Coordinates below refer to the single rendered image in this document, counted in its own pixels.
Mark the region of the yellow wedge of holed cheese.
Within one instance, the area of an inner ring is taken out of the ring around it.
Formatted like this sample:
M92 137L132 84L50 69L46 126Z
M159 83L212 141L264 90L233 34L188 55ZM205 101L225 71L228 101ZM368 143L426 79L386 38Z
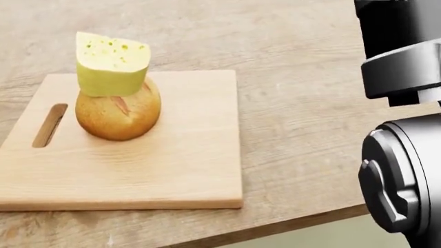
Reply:
M89 32L76 33L76 75L88 96L130 96L138 92L150 64L149 45Z

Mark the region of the round brown bread loaf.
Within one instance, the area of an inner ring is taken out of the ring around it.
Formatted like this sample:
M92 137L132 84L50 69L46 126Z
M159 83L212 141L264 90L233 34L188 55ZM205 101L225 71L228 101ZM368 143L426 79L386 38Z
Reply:
M80 92L75 115L89 134L111 141L138 138L152 129L161 113L161 96L147 77L131 96L92 97Z

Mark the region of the wooden cutting board with slot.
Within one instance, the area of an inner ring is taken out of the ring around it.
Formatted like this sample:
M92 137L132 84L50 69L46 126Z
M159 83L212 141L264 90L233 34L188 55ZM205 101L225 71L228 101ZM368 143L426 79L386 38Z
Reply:
M236 73L150 72L161 117L111 142L76 121L75 74L50 74L0 146L0 211L243 206Z

